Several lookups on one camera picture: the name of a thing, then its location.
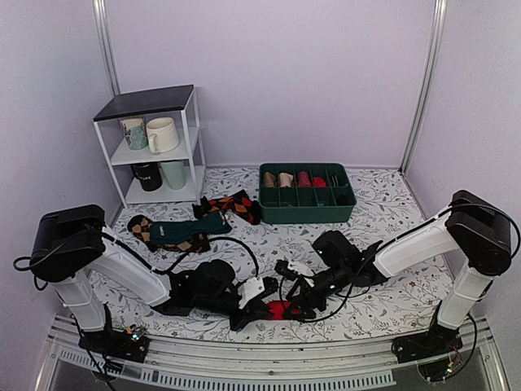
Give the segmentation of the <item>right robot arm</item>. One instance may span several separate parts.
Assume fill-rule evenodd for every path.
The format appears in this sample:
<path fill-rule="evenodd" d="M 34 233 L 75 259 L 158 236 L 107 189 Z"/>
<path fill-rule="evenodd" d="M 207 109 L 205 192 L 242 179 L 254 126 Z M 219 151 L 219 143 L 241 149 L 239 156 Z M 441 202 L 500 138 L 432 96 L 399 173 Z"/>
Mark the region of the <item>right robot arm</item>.
<path fill-rule="evenodd" d="M 421 338 L 421 348 L 437 355 L 451 344 L 474 304 L 493 280 L 511 266 L 520 248 L 520 229 L 505 212 L 469 191 L 457 191 L 451 203 L 435 216 L 402 235 L 358 249 L 340 231 L 326 231 L 313 243 L 313 250 L 326 264 L 319 273 L 301 272 L 289 261 L 278 261 L 276 271 L 294 281 L 280 300 L 283 319 L 317 322 L 327 297 L 343 289 L 370 287 L 387 282 L 403 270 L 439 255 L 460 251 L 466 265 L 447 296 L 440 302 L 432 329 Z"/>

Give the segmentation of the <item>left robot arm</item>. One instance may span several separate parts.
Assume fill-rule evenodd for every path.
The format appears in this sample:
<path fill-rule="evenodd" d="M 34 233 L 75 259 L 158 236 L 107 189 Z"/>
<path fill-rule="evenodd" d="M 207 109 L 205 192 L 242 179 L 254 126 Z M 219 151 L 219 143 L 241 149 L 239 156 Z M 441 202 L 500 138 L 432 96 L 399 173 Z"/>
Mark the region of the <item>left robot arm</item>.
<path fill-rule="evenodd" d="M 274 314 L 263 300 L 278 288 L 276 279 L 258 275 L 239 282 L 233 267 L 220 259 L 178 273 L 158 270 L 116 238 L 96 204 L 45 214 L 29 269 L 54 287 L 81 327 L 90 332 L 90 341 L 105 354 L 115 353 L 121 338 L 107 325 L 110 314 L 94 297 L 88 270 L 129 289 L 159 314 L 187 316 L 194 309 L 223 314 L 234 332 L 251 322 L 272 319 Z"/>

